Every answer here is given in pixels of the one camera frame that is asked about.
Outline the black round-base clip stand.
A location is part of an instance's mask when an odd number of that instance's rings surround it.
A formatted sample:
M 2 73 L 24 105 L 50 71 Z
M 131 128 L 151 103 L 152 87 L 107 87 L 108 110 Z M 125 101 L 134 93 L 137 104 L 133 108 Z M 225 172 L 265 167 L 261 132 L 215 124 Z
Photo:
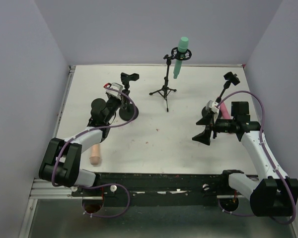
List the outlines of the black round-base clip stand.
M 137 73 L 126 74 L 121 73 L 120 78 L 121 82 L 124 86 L 122 92 L 129 96 L 130 94 L 130 81 L 137 81 L 139 79 L 139 75 Z M 119 116 L 123 121 L 135 120 L 139 115 L 138 108 L 130 101 L 130 99 L 126 98 L 127 101 L 124 106 L 119 109 Z

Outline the beige microphone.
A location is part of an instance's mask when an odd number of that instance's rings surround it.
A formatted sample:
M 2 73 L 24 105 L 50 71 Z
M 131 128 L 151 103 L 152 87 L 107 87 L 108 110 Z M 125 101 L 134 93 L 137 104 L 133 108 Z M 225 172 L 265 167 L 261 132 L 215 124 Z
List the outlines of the beige microphone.
M 91 153 L 90 153 L 89 160 L 93 166 L 97 166 L 100 164 L 100 162 L 101 162 L 100 144 L 95 144 L 91 147 Z

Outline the black tripod shock-mount stand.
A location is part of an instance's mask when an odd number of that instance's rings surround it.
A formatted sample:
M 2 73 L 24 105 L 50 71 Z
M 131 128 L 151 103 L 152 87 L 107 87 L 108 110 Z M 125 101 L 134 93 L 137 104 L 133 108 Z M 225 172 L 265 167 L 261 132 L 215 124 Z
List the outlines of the black tripod shock-mount stand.
M 166 111 L 167 112 L 169 112 L 167 96 L 169 95 L 170 92 L 177 92 L 176 89 L 169 88 L 169 86 L 168 86 L 169 70 L 170 70 L 172 60 L 175 60 L 176 53 L 177 53 L 177 47 L 175 47 L 171 50 L 171 55 L 165 55 L 163 57 L 163 59 L 166 60 L 166 65 L 167 65 L 166 76 L 164 77 L 164 84 L 162 85 L 162 87 L 160 89 L 149 93 L 150 96 L 158 93 L 166 101 Z M 183 61 L 189 60 L 191 57 L 192 57 L 192 52 L 188 49 L 185 53 L 185 56 L 183 57 Z

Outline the green toy microphone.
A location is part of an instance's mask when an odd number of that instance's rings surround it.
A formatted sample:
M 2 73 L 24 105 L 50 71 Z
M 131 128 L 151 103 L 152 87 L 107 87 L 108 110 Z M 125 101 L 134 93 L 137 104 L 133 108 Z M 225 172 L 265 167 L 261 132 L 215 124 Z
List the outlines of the green toy microphone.
M 173 70 L 173 78 L 177 79 L 180 69 L 182 66 L 183 57 L 185 56 L 186 51 L 188 50 L 189 39 L 187 37 L 181 37 L 177 46 L 176 61 Z

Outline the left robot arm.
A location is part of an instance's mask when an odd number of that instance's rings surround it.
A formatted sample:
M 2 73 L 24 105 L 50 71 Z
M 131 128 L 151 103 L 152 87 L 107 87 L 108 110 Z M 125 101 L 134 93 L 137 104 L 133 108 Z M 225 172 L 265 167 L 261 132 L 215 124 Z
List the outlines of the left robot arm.
M 97 98 L 91 103 L 91 117 L 87 127 L 79 134 L 50 140 L 39 169 L 39 178 L 50 181 L 54 186 L 92 187 L 96 174 L 80 168 L 81 154 L 106 139 L 110 120 L 116 111 L 128 102 L 126 94 L 113 96 L 108 100 Z

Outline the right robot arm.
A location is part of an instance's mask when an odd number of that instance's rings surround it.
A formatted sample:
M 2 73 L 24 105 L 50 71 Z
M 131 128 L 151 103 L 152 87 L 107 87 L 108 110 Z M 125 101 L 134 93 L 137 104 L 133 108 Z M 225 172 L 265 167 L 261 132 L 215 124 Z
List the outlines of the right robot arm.
M 281 217 L 294 215 L 298 199 L 298 180 L 290 178 L 278 165 L 266 143 L 261 125 L 251 121 L 248 102 L 232 102 L 231 119 L 221 119 L 218 102 L 209 101 L 206 114 L 197 124 L 204 131 L 192 139 L 210 145 L 218 133 L 232 133 L 249 154 L 259 181 L 250 179 L 240 171 L 225 171 L 227 184 L 250 202 L 250 207 L 258 217 Z

